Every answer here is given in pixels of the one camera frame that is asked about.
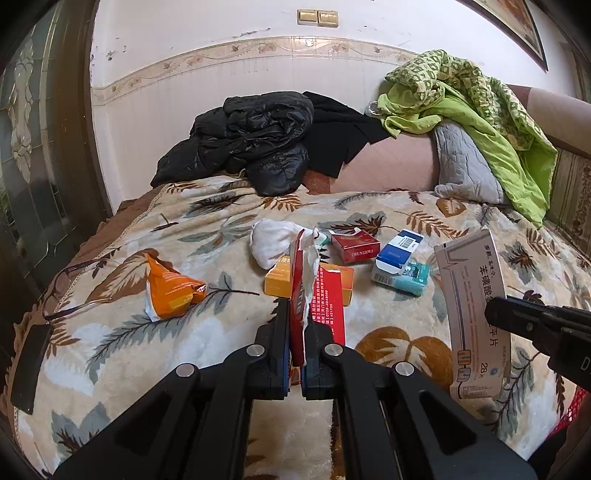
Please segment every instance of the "gold light switch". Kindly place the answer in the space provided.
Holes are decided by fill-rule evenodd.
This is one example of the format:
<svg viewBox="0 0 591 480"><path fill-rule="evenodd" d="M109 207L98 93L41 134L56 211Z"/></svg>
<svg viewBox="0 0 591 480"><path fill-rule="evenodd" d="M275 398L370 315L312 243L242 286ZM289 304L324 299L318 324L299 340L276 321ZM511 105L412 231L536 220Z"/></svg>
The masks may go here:
<svg viewBox="0 0 591 480"><path fill-rule="evenodd" d="M339 14L333 11L318 10L318 25L321 27L338 27Z"/></svg>
<svg viewBox="0 0 591 480"><path fill-rule="evenodd" d="M298 10L298 25L318 25L318 10Z"/></svg>

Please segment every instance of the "barcode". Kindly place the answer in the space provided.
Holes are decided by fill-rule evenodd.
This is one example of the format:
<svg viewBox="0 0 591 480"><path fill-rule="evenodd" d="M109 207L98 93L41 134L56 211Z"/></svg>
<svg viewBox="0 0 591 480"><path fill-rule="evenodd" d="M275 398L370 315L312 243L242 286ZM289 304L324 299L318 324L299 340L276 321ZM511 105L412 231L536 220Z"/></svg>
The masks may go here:
<svg viewBox="0 0 591 480"><path fill-rule="evenodd" d="M374 280L378 283L385 283L386 285L392 286L392 278L386 275L380 275L379 273L374 274Z"/></svg>
<svg viewBox="0 0 591 480"><path fill-rule="evenodd" d="M413 244L414 240L409 236L403 237L402 241L400 242L400 248L408 248Z"/></svg>

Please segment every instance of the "wallpaper border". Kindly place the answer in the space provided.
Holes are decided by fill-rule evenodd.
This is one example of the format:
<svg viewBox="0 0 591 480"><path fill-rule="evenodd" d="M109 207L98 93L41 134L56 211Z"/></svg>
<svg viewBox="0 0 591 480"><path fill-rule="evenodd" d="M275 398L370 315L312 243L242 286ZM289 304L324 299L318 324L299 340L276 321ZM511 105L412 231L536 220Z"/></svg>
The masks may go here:
<svg viewBox="0 0 591 480"><path fill-rule="evenodd" d="M337 37L267 37L199 48L161 60L107 85L91 88L92 104L106 105L131 92L182 73L237 60L325 57L401 65L417 54L403 48Z"/></svg>

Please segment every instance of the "green blanket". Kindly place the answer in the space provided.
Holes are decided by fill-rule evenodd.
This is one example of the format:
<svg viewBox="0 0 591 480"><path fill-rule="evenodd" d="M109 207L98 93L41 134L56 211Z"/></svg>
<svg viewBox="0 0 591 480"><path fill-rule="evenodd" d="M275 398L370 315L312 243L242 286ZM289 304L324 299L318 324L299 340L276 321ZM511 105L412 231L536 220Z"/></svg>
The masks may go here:
<svg viewBox="0 0 591 480"><path fill-rule="evenodd" d="M550 204L556 149L510 88L469 60L425 52L386 75L384 128L423 134L442 116L462 124L515 209L541 226Z"/></svg>

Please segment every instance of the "metal bolt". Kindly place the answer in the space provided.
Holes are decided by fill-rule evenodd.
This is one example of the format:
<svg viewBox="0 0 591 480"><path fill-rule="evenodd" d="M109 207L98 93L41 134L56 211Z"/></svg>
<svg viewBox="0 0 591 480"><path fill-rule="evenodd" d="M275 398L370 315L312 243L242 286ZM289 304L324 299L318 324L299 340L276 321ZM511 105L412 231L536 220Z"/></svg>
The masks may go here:
<svg viewBox="0 0 591 480"><path fill-rule="evenodd" d="M324 351L326 352L326 355L339 356L343 353L343 347L338 343L329 343L324 347Z"/></svg>
<svg viewBox="0 0 591 480"><path fill-rule="evenodd" d="M414 372L414 367L411 364L409 364L408 362L400 362L400 363L396 364L394 369L396 370L396 373L398 375L403 375L405 377L412 375Z"/></svg>
<svg viewBox="0 0 591 480"><path fill-rule="evenodd" d="M175 372L179 377L190 377L195 373L195 366L191 364L180 364Z"/></svg>
<svg viewBox="0 0 591 480"><path fill-rule="evenodd" d="M259 345L258 343L253 343L252 345L248 346L246 353L248 353L250 356L261 356L263 353L265 353L265 347Z"/></svg>

